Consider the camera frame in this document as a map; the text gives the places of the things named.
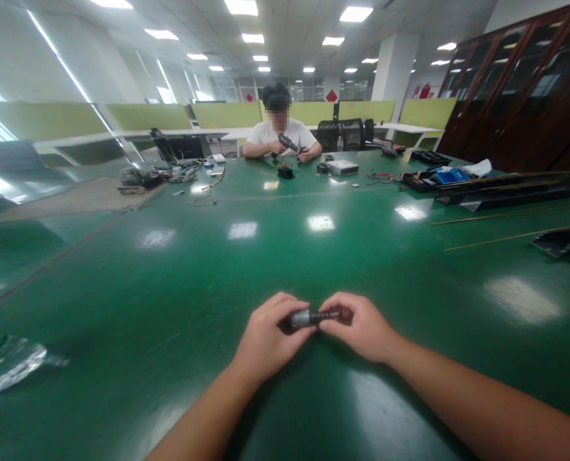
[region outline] white t-shirt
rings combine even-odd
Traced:
[[[293,118],[289,119],[289,126],[284,134],[300,148],[310,149],[317,142],[310,130],[302,122]],[[279,135],[272,128],[272,122],[261,122],[251,130],[247,142],[251,144],[266,144],[278,140]],[[287,149],[282,155],[297,155],[297,152]]]

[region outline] brown mat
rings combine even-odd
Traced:
[[[0,213],[0,222],[49,218],[91,211],[137,209],[163,190],[166,184],[146,194],[123,195],[119,178],[100,177],[51,197],[18,205]]]

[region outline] glass cabinet door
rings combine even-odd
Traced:
[[[484,61],[486,59],[488,52],[490,51],[491,46],[492,46],[492,39],[477,44],[475,50],[473,50],[471,61],[469,62],[469,65],[465,70],[465,73],[460,81],[460,84],[458,85],[458,90],[456,91],[456,94],[453,95],[458,98],[456,106],[453,109],[453,113],[459,114],[460,111],[462,110],[462,107],[466,102],[466,98],[469,95],[469,91],[473,86],[473,83],[475,82],[477,74],[479,73],[480,69],[482,68],[482,65],[484,64]]]
[[[486,102],[494,93],[494,88],[499,83],[518,42],[524,36],[526,28],[527,26],[520,26],[505,33],[480,80],[475,95],[466,110],[467,114],[475,115],[482,112]]]
[[[447,73],[446,83],[443,88],[443,92],[440,97],[452,97],[452,92],[460,80],[460,72],[462,71],[462,65],[469,56],[469,47],[465,46],[463,48],[458,48],[456,54],[453,57],[452,65]]]
[[[560,91],[560,87],[570,76],[570,32],[561,43],[560,47],[550,59],[543,70],[542,76],[532,90],[520,115],[536,117],[550,105],[553,98]]]
[[[553,45],[564,18],[551,23],[540,24],[535,28],[526,48],[518,59],[509,80],[494,100],[490,116],[499,117],[512,109],[523,90],[530,84],[533,75],[541,66],[546,51]]]

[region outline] black office chair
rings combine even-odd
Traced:
[[[387,147],[384,145],[385,140],[375,139],[375,121],[372,118],[364,122],[364,135],[366,149],[385,149]],[[388,142],[391,142],[392,147],[394,147],[394,141],[388,140]]]
[[[151,128],[149,134],[155,146],[157,146],[157,152],[159,152],[161,160],[169,165],[178,165],[176,154],[168,138],[157,128]]]
[[[323,120],[317,127],[317,142],[322,145],[324,152],[336,152],[338,149],[338,136],[341,127],[335,120]]]
[[[366,137],[361,118],[338,120],[343,138],[343,150],[364,150]]]

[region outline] person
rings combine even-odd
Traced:
[[[259,386],[276,374],[316,330],[291,336],[277,324],[309,303],[278,293],[251,314],[235,357],[146,458],[214,460]],[[570,417],[396,333],[367,298],[336,293],[320,311],[339,311],[350,326],[320,329],[372,362],[392,367],[483,460],[570,460]]]
[[[322,145],[310,130],[298,120],[289,117],[291,96],[282,83],[268,85],[262,91],[262,101],[270,121],[258,123],[242,148],[246,158],[260,158],[274,152],[276,155],[298,155],[279,141],[279,134],[287,136],[300,148],[300,161],[308,163],[322,153]]]

